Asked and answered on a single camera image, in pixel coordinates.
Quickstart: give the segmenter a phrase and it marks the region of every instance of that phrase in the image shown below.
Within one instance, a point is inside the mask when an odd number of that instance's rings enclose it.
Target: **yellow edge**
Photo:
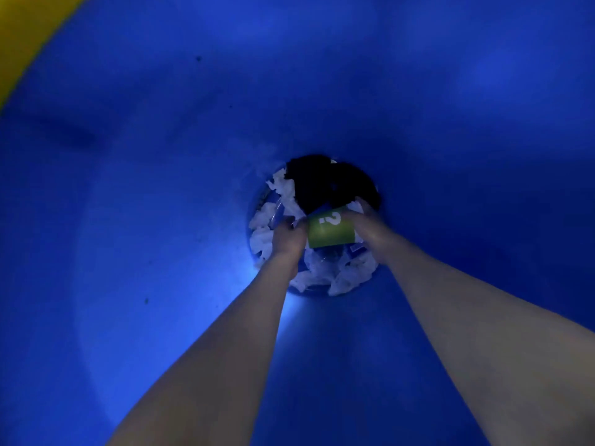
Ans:
[[[42,46],[83,0],[0,0],[0,107]]]

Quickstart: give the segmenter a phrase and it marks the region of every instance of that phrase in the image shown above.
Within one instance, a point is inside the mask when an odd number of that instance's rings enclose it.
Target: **green paper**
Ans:
[[[353,223],[342,216],[346,207],[308,217],[308,244],[312,248],[338,246],[355,242]]]

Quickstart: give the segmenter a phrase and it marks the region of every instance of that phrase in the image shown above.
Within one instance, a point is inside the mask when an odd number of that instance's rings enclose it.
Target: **forearm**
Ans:
[[[595,335],[391,237],[388,265],[494,445],[591,444]]]
[[[267,378],[292,264],[274,256],[154,384],[111,445],[247,445]]]

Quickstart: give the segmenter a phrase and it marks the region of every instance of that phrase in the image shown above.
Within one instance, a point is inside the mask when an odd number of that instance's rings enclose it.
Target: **person's right hand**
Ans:
[[[366,242],[374,259],[381,264],[386,264],[397,235],[383,222],[368,202],[361,197],[356,197],[355,200],[364,209],[364,214],[348,210],[342,215],[353,223],[355,231]]]

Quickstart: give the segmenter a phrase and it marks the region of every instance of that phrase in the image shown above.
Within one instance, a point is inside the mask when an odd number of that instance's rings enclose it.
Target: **black object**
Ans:
[[[307,155],[287,163],[286,179],[293,179],[296,202],[308,215],[325,203],[332,208],[353,202],[359,196],[375,210],[381,197],[371,178],[353,164],[332,164],[324,155]]]

